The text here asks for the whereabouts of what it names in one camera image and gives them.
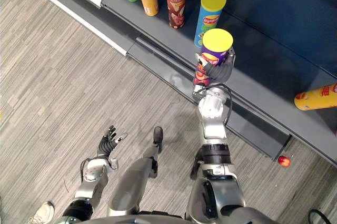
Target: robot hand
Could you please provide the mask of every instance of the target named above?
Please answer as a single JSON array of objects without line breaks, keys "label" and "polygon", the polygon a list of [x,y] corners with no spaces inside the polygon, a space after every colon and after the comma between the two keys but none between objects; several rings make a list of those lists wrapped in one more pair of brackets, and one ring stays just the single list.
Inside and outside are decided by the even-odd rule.
[{"label": "robot hand", "polygon": [[111,126],[102,137],[97,149],[97,156],[87,158],[81,163],[81,185],[75,193],[72,203],[64,211],[56,224],[73,224],[89,220],[93,209],[100,203],[102,192],[108,182],[108,171],[118,170],[118,161],[109,158],[110,153],[127,133],[115,138],[116,128]]}]

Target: person's foot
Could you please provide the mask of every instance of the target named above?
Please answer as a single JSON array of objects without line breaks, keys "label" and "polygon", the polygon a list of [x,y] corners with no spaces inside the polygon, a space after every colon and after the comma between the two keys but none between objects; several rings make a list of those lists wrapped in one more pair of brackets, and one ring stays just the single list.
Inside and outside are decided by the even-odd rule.
[{"label": "person's foot", "polygon": [[47,224],[52,220],[53,216],[54,206],[48,201],[43,203],[35,215],[27,220],[26,224]]}]

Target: black cable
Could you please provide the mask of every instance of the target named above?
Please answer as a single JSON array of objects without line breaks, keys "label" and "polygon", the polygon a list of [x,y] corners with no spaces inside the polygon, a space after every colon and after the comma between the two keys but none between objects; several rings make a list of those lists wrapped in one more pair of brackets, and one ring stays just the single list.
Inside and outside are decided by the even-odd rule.
[{"label": "black cable", "polygon": [[309,221],[309,224],[313,224],[314,221],[313,221],[313,214],[316,213],[318,214],[326,224],[331,224],[331,222],[328,220],[328,218],[321,212],[321,211],[318,211],[317,209],[311,209],[309,211],[309,214],[308,214],[308,221]]},{"label": "black cable", "polygon": [[218,83],[218,84],[214,84],[214,85],[211,85],[211,86],[203,87],[200,90],[196,91],[195,93],[198,94],[201,91],[204,91],[204,90],[216,87],[216,86],[224,87],[226,89],[226,91],[228,92],[228,95],[229,95],[229,98],[230,98],[230,106],[229,106],[228,113],[227,113],[227,116],[226,116],[226,119],[225,119],[225,122],[224,122],[224,125],[226,126],[228,121],[230,120],[230,116],[231,116],[232,109],[233,109],[233,97],[232,97],[232,92],[229,89],[229,87],[226,86],[224,83]]}]

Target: shelf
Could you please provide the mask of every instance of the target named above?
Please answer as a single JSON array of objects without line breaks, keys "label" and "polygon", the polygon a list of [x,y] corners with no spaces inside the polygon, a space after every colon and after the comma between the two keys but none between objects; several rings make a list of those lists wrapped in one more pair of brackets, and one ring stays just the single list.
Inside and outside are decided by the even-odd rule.
[{"label": "shelf", "polygon": [[[99,10],[108,9],[191,71],[195,67],[193,54],[199,51],[193,39],[200,0],[186,0],[186,23],[180,30],[168,25],[166,0],[158,2],[160,12],[154,17],[145,15],[140,0],[135,3],[101,0]],[[337,79],[225,11],[218,27],[225,28],[234,37],[237,59],[227,83],[233,94],[256,113],[278,124],[337,165],[337,138],[334,134],[337,109],[300,111],[293,103],[297,93],[335,83]]]}]

